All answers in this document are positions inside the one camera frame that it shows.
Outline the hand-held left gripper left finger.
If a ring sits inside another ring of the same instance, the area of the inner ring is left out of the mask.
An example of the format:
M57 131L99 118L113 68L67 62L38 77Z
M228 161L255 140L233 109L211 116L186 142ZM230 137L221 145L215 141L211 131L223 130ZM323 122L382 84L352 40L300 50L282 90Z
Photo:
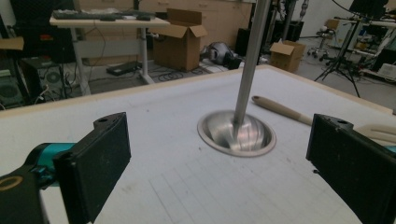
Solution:
M90 133L53 157L70 224L96 220L130 159L124 112L96 120Z

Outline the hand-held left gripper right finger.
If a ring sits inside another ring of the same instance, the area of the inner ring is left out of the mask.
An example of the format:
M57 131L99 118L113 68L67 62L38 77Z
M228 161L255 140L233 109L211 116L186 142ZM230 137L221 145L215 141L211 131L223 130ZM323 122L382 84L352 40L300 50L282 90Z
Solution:
M362 224L396 222L396 152L348 121L316 114L306 158Z

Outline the beige slotted spatula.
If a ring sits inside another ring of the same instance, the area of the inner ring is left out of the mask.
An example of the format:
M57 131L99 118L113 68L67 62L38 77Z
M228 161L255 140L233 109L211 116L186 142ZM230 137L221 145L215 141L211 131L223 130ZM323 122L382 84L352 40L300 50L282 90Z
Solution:
M312 125L313 117L308 117L265 97L252 96L251 99L256 105L277 113L278 115L297 120L308 126ZM396 147L396 127L390 127L382 124L367 124L355 128L355 131L377 142L379 145L385 147Z

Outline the metal utensil stand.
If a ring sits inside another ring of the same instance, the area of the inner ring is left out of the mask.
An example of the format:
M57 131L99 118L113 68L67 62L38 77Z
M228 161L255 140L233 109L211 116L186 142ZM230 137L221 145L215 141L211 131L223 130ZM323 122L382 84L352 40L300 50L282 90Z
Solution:
M202 140L227 155L241 158L259 157L276 145L275 131L266 122L247 113L269 7L270 0L256 1L235 110L209 113L197 124L197 131Z

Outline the white grid mat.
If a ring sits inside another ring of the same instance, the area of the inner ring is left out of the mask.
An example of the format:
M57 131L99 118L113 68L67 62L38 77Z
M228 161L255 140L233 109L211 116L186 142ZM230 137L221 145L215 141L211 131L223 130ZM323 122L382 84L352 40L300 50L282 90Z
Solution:
M0 111L0 175L45 142L76 142L123 112L132 158L96 224L360 224L306 158L310 129L257 105L276 133L265 155L208 146L204 115L234 108L241 76L225 72Z

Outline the black computer tower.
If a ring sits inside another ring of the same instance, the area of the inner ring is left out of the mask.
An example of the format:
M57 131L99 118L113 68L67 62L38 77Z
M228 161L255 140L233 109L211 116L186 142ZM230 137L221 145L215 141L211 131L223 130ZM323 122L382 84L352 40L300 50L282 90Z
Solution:
M21 59L20 67L34 105L64 97L64 79L59 64L45 57L33 57Z
M0 103L4 106L21 105L23 98L15 77L0 77Z

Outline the flat black device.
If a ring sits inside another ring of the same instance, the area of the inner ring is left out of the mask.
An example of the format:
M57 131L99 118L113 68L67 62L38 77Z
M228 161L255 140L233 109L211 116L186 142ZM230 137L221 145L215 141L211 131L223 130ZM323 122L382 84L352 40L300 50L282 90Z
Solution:
M139 62L128 62L115 66L110 66L106 69L106 72L113 76L121 76L127 73L134 72L141 68L141 63Z

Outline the black tripod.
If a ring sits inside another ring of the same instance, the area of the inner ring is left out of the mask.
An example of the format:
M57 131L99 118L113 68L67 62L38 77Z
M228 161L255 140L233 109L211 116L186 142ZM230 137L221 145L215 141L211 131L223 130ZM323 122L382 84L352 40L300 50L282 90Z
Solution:
M348 46L352 40L352 37L355 34L359 24L360 24L359 21L351 23L351 26L350 26L348 32L346 33L346 40L343 42L343 45L342 45L338 55L336 56L335 60L332 61L331 63L329 63L327 68L318 77L315 78L315 81L318 81L319 79L324 80L327 77L327 75L329 75L330 73L336 73L336 74L342 75L352 84L357 96L361 97L359 90L357 88L356 82L355 82L353 76L351 75L350 71L347 71L345 73L340 68L340 66L342 64L347 63L347 59L346 59L345 55L347 53L347 49L348 49Z

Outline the small cardboard box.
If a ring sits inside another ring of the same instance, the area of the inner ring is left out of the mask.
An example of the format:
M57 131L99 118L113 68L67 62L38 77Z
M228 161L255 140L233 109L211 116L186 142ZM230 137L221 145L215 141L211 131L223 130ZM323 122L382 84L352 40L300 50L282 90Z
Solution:
M270 48L270 64L291 73L296 72L303 58L304 50L304 44L289 40L276 42Z

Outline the large open cardboard box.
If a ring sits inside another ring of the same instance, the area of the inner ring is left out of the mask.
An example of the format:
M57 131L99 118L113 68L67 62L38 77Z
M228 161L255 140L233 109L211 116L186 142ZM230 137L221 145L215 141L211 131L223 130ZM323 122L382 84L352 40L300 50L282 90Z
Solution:
M191 71L199 66L201 38L207 35L199 11L168 8L164 27L148 31L153 38L153 59L160 66Z

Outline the white desk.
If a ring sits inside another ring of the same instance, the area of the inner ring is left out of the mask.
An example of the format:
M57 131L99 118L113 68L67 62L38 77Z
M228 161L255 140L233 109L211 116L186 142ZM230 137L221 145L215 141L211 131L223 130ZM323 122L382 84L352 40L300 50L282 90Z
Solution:
M82 95L91 94L89 77L84 70L84 65L82 62L82 60L85 58L139 55L142 60L142 69L140 72L140 76L145 80L147 84L154 83L148 72L147 29L168 26L168 21L164 21L158 18L150 19L149 21L57 20L51 17L49 23L51 25L57 26L58 28L65 28L70 30L76 57L76 63L78 67L78 84L80 86ZM79 40L77 36L77 29L82 28L95 28L99 31L105 28L135 28L140 30L140 36L137 39L132 40Z

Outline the black keyboard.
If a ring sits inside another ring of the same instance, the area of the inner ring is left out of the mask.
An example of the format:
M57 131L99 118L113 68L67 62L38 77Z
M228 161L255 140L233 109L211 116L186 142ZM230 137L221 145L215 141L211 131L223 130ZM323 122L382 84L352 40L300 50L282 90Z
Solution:
M115 21L122 20L123 17L118 14L91 14L77 11L54 10L52 17L57 20L100 20Z

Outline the grey backpack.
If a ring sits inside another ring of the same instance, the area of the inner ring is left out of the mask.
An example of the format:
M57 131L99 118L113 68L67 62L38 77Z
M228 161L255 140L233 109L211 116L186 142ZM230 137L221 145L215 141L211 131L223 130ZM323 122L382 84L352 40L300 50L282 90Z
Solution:
M213 42L205 46L200 52L200 61L208 59L210 62L222 65L229 70L238 69L241 59L237 58L231 49L223 42Z

